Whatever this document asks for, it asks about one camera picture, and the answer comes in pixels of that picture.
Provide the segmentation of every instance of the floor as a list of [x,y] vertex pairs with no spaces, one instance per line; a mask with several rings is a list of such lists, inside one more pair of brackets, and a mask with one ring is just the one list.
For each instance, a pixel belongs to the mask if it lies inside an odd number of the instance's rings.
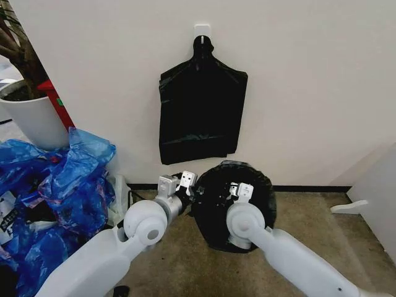
[[0,124],[0,143],[8,139],[20,139],[29,142],[25,134],[22,133],[13,121]]
[[[147,199],[155,191],[141,191]],[[278,192],[275,223],[366,290],[396,296],[396,268],[359,215],[333,215],[344,194]],[[304,296],[258,250],[228,254],[207,247],[193,218],[175,220],[162,242],[139,255],[120,285],[129,296]]]

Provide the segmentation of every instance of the blue plastic bag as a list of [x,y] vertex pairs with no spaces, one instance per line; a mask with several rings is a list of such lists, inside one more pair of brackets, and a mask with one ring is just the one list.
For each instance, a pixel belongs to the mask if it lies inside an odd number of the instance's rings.
[[70,151],[40,184],[38,191],[61,226],[87,238],[107,221],[114,190],[105,180],[105,165],[116,147],[91,133],[69,128]]
[[60,226],[31,230],[23,210],[12,229],[14,238],[0,247],[0,264],[18,273],[18,297],[34,296],[50,273],[84,243]]
[[13,191],[15,196],[29,192],[42,182],[66,156],[67,150],[46,152],[21,140],[0,144],[0,196]]

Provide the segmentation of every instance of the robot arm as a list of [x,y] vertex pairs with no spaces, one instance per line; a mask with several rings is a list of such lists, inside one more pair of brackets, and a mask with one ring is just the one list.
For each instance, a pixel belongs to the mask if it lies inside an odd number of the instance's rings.
[[240,184],[239,199],[227,212],[230,242],[249,249],[254,243],[264,252],[268,263],[308,297],[391,297],[358,288],[323,258],[279,229],[265,228],[261,211],[246,202],[252,186]]
[[[182,185],[187,185],[186,192],[193,182]],[[123,224],[84,244],[49,275],[36,297],[106,295],[127,274],[132,260],[159,242],[170,222],[183,212],[188,201],[175,195],[177,183],[175,177],[161,176],[153,201],[133,204]]]

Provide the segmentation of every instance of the black garbage bag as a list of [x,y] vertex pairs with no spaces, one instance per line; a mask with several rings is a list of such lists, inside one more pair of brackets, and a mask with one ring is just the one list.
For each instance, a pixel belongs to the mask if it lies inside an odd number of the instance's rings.
[[207,36],[193,57],[161,75],[160,154],[163,164],[235,153],[248,75],[212,55]]
[[246,183],[254,187],[249,203],[263,214],[265,226],[273,228],[277,217],[277,203],[271,181],[251,165],[239,161],[223,161],[205,172],[196,182],[195,201],[191,215],[210,248],[226,252],[247,253],[257,248],[241,249],[228,242],[230,232],[226,224],[227,211],[234,201],[230,196],[231,183]]

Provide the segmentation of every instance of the white wall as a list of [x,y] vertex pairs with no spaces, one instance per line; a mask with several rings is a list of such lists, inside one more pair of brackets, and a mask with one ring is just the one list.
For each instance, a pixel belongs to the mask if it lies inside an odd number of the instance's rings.
[[396,144],[357,180],[348,196],[353,202],[368,201],[361,215],[396,264],[395,175]]
[[160,163],[160,74],[197,22],[249,74],[236,154],[274,184],[350,185],[396,141],[391,0],[11,0],[74,123],[117,145],[133,183],[221,159]]

